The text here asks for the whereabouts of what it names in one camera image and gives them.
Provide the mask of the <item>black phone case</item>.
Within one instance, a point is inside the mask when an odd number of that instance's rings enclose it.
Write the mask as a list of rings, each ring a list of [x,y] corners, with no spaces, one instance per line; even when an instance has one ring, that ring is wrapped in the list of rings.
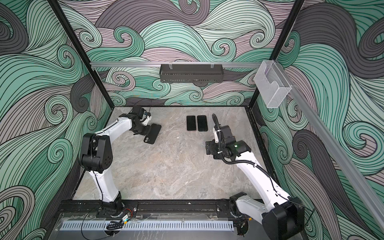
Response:
[[[158,124],[150,125],[149,131],[144,138],[144,142],[146,144],[154,145],[160,133],[161,128],[162,126]]]

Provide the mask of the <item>black phone ribbed back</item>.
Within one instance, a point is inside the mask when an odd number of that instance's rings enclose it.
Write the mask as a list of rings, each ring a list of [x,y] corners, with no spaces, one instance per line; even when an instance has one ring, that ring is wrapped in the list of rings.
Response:
[[[187,131],[196,131],[196,116],[187,116]]]

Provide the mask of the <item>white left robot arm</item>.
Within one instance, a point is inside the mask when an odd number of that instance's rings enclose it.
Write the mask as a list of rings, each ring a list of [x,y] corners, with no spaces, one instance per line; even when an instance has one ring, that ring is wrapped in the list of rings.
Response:
[[[121,193],[114,183],[110,170],[113,162],[112,143],[127,131],[146,136],[151,130],[151,126],[148,125],[151,118],[150,114],[144,117],[123,114],[101,131],[83,136],[80,166],[93,178],[103,208],[117,213],[123,211]]]

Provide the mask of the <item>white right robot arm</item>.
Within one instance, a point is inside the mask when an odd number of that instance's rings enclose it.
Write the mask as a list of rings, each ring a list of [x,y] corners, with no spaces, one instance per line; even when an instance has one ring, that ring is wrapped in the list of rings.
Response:
[[[305,227],[305,207],[292,198],[260,165],[244,141],[236,141],[223,130],[214,130],[214,139],[206,142],[206,153],[227,165],[236,165],[250,180],[262,198],[258,202],[248,195],[235,198],[235,210],[259,222],[271,240],[288,240]]]

